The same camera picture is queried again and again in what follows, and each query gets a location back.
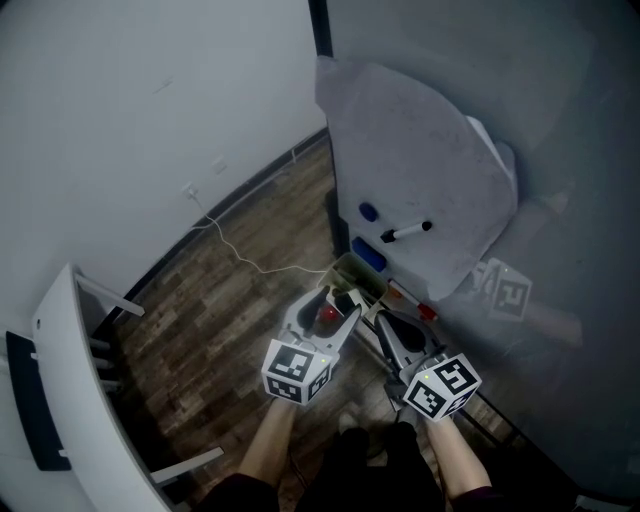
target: baseboard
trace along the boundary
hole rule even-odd
[[[291,163],[294,158],[300,156],[307,149],[325,138],[327,135],[327,128],[323,128],[322,130],[314,133],[312,136],[306,138],[299,144],[295,145],[286,153],[280,155],[273,162],[271,162],[264,169],[253,176],[253,178],[244,182],[222,201],[220,201],[216,206],[214,206],[208,213],[209,217],[213,217],[214,219],[220,217],[220,215],[226,212],[240,199],[260,187],[265,181],[271,178],[285,165]],[[202,217],[193,225],[193,227],[206,226],[207,224],[209,224],[209,221],[206,219],[206,217]],[[151,269],[149,269],[149,271],[144,276],[142,276],[142,278],[140,278],[140,280],[133,286],[133,288],[131,288],[131,290],[129,290],[125,294],[124,298],[132,301],[144,289],[144,287],[147,286],[153,280],[153,278],[162,271],[162,269],[164,269],[169,263],[171,263],[171,261],[178,254],[180,254],[180,252],[187,245],[189,245],[189,243],[192,242],[199,234],[199,231],[189,230],[186,235],[184,235],[171,249],[169,249],[169,251],[162,258],[160,258],[160,260],[158,260],[158,262],[153,267],[151,267]],[[122,314],[122,310],[117,307],[114,308],[96,329],[95,335],[99,336],[99,333],[102,332],[106,327],[112,325],[115,322],[116,318],[120,316],[120,314]]]

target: wooden floor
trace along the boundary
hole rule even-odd
[[[324,269],[333,260],[324,208],[333,185],[329,146],[322,141],[228,212],[220,222],[225,237],[264,269],[292,264]],[[114,406],[149,469],[218,445],[226,452],[193,474],[191,505],[237,467],[269,402],[260,379],[267,346],[286,307],[319,277],[297,270],[259,274],[236,260],[213,227],[135,299],[146,315],[116,326],[117,372],[124,387]],[[332,381],[313,406],[299,411],[291,455],[305,480],[317,472],[347,406],[361,410],[373,433],[371,453],[379,451],[379,432],[394,420],[382,387],[385,375],[350,339]],[[497,442],[514,439],[511,427],[481,399],[466,409]],[[457,421],[475,446],[491,448],[472,423]],[[435,469],[424,432],[419,440]],[[384,457],[371,463],[384,464]],[[289,467],[280,488],[281,510],[293,510],[303,490]]]

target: forearm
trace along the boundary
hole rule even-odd
[[[427,421],[427,432],[450,499],[491,486],[487,471],[450,417]]]
[[[276,398],[240,463],[238,473],[277,487],[287,463],[296,405]]]

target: black panel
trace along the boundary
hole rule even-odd
[[[424,351],[427,340],[420,329],[398,318],[392,311],[380,311],[378,314],[386,318],[405,350],[414,354]]]
[[[13,395],[31,454],[40,471],[69,471],[63,449],[44,395],[38,362],[31,357],[36,349],[30,340],[7,332],[7,358]]]
[[[309,303],[305,304],[298,312],[298,323],[305,331],[309,331],[313,327],[320,308],[327,302],[327,294],[330,289],[328,285],[322,288],[322,291],[311,299]]]

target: white cable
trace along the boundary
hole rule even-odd
[[[222,228],[220,227],[220,224],[218,224],[218,221],[215,219],[212,219],[211,217],[209,217],[209,215],[207,214],[207,211],[204,209],[204,207],[200,204],[200,201],[198,201],[198,198],[195,196],[195,194],[190,194],[190,198],[193,199],[196,204],[198,205],[198,207],[200,208],[200,210],[202,210],[202,213],[204,214],[205,218],[208,219],[209,221],[211,221],[211,224],[207,225],[207,226],[195,226],[193,228],[191,228],[190,231],[194,231],[196,229],[208,229],[211,226],[215,226],[218,228],[218,233],[220,233],[220,240],[222,240],[222,242],[226,245],[228,245],[229,247],[231,247],[231,249],[233,250],[233,252],[236,255],[236,258],[238,258],[238,261],[244,261],[245,263],[249,263],[250,265],[253,265],[256,270],[258,272],[260,272],[261,274],[273,274],[274,272],[282,272],[283,270],[292,270],[292,269],[298,269],[298,270],[302,270],[303,272],[308,272],[309,274],[324,274],[326,272],[326,270],[309,270],[303,267],[300,267],[298,265],[290,265],[288,267],[282,267],[282,268],[275,268],[273,270],[262,270],[256,263],[254,263],[251,260],[248,260],[246,258],[243,258],[242,256],[240,256],[240,254],[238,254],[237,249],[233,246],[233,244],[231,244],[230,242],[227,242],[224,238],[224,235],[222,234]]]

